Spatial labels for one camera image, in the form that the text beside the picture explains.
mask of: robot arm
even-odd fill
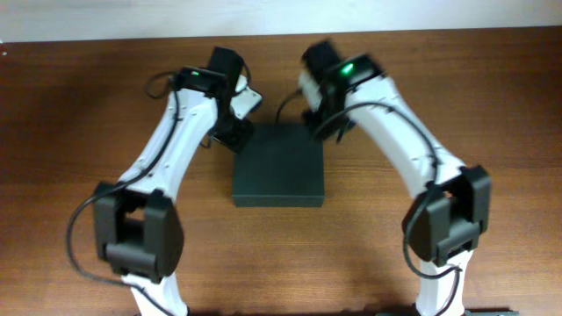
[[[458,280],[453,273],[437,279],[422,277],[418,312],[422,316],[463,314],[466,265],[487,226],[490,181],[486,172],[481,167],[467,169],[447,151],[369,56],[343,61],[326,41],[310,47],[303,61],[306,70],[299,86],[311,107],[303,117],[313,135],[325,140],[339,132],[339,140],[355,124],[361,126],[398,170],[414,198],[403,227],[407,231],[410,223],[413,226],[407,242],[421,257],[421,273],[435,276],[451,267],[462,270]],[[347,115],[338,118],[339,113]],[[434,196],[427,197],[428,183],[438,188]]]
[[[150,141],[119,179],[125,189],[94,203],[97,255],[111,264],[132,292],[142,315],[186,315],[175,269],[184,245],[176,213],[177,193],[191,158],[209,135],[239,151],[252,134],[246,115],[262,101],[241,75],[243,60],[215,48],[206,68],[185,67],[171,80],[175,89]],[[96,193],[117,185],[101,183]],[[143,209],[143,220],[127,213]]]

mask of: white wall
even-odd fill
[[[562,0],[0,0],[4,41],[562,25]]]

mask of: black box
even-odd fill
[[[234,158],[233,193],[238,207],[321,207],[322,143],[299,124],[256,124]]]

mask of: wood grain surface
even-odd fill
[[[68,216],[100,180],[116,181],[154,131],[163,102],[154,73],[205,65],[234,48],[272,121],[296,88],[300,56],[327,35],[9,44],[0,57],[0,313],[133,315],[124,289],[69,267]],[[370,52],[434,135],[492,176],[489,230],[467,271],[468,307],[522,315],[562,311],[562,28],[332,34],[346,55]],[[303,101],[282,120],[298,121]],[[235,208],[233,154],[199,150],[177,209],[185,232],[177,269],[196,312],[338,312],[409,305],[418,280],[400,252],[411,201],[398,174],[358,128],[325,144],[321,208]],[[84,266],[92,218],[79,220]]]

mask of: black motor joint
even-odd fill
[[[236,84],[244,65],[244,60],[234,50],[215,47],[205,68],[184,67],[175,80],[178,90],[201,91],[206,97],[217,100],[218,118],[209,135],[236,153],[254,132],[252,123],[246,118],[237,118],[230,106],[237,95]]]
[[[320,86],[321,105],[317,111],[305,111],[303,119],[311,131],[326,119],[343,111],[345,98],[359,84],[378,75],[381,68],[367,54],[342,59],[328,40],[309,47],[302,56],[305,67],[311,77]],[[338,140],[351,129],[355,123],[347,117],[341,117],[318,133],[318,140],[325,140],[339,132]]]
[[[480,166],[460,171],[459,176],[440,184],[437,193],[431,192],[409,237],[413,251],[438,267],[454,255],[474,250],[488,226],[490,176]],[[402,221],[404,231],[428,194],[426,191],[415,199]]]
[[[113,184],[100,183],[96,193]],[[144,211],[144,219],[127,214]],[[111,264],[114,273],[149,278],[158,284],[177,267],[184,248],[184,231],[174,203],[161,191],[141,194],[121,190],[94,204],[97,256]]]

